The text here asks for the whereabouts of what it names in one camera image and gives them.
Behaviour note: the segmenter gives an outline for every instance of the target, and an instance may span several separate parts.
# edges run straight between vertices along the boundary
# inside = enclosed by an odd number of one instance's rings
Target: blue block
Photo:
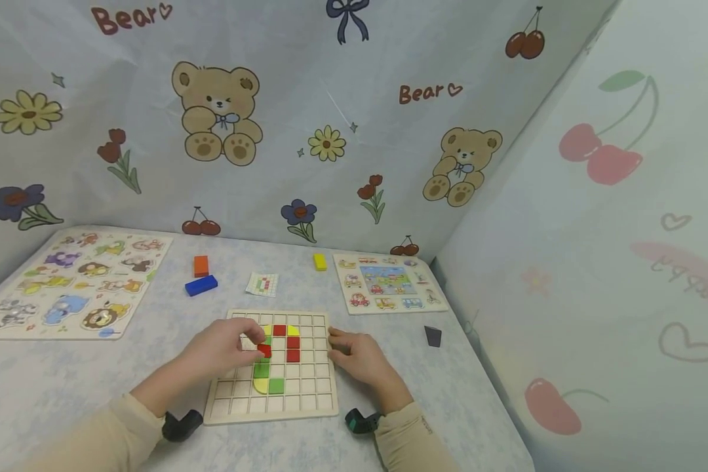
[[[202,277],[201,279],[196,279],[194,282],[189,282],[184,285],[186,287],[186,293],[189,297],[194,297],[194,295],[199,295],[202,292],[212,290],[217,287],[217,280],[215,275],[208,275],[208,277]]]

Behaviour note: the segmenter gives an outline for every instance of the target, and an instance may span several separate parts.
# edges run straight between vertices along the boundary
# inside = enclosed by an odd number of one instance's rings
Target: left hand
[[[241,351],[240,334],[255,344],[265,342],[265,332],[253,319],[216,319],[195,335],[174,362],[192,376],[209,379],[223,376],[232,368],[249,366],[264,355]]]

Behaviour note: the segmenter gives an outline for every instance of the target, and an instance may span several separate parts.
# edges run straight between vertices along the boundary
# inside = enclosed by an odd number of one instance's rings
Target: fabric backdrop
[[[423,194],[444,135],[470,166],[438,190],[503,158],[611,0],[328,3],[0,0],[0,280],[73,224],[432,259],[466,208]]]
[[[708,472],[708,1],[686,7],[621,2],[435,259],[541,472]]]

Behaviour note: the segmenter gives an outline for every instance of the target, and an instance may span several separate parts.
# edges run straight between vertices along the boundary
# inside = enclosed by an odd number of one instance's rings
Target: orange block
[[[208,277],[208,275],[210,275],[208,257],[194,256],[194,277]]]

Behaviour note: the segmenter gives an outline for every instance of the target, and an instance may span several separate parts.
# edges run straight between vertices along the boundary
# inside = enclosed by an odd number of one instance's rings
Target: red cherry
[[[419,251],[420,251],[420,247],[414,243],[407,244],[406,247],[404,247],[404,255],[405,256],[416,255]]]
[[[181,231],[183,231],[185,234],[191,235],[202,234],[202,229],[199,227],[199,223],[195,222],[195,220],[189,220],[188,222],[184,222],[184,224],[181,225]]]
[[[537,56],[541,55],[544,46],[545,36],[543,36],[542,31],[533,29],[530,31],[530,34],[524,38],[522,50],[519,51],[519,54],[521,54],[524,59],[535,59]]]
[[[626,179],[642,162],[642,156],[606,144],[591,155],[587,162],[587,175],[593,182],[614,185]]]
[[[220,225],[213,222],[213,220],[204,220],[199,224],[204,235],[216,235],[220,233]]]
[[[524,391],[527,409],[538,424],[548,431],[564,436],[582,429],[577,413],[559,395],[559,391],[544,378],[536,378]]]
[[[573,163],[581,163],[591,157],[591,154],[600,148],[602,142],[595,135],[593,126],[587,123],[580,123],[572,126],[566,131],[564,137],[559,142],[559,154]]]
[[[527,35],[520,31],[519,33],[514,33],[508,41],[506,41],[506,55],[508,58],[516,58],[519,51],[522,50],[524,45],[524,37]]]

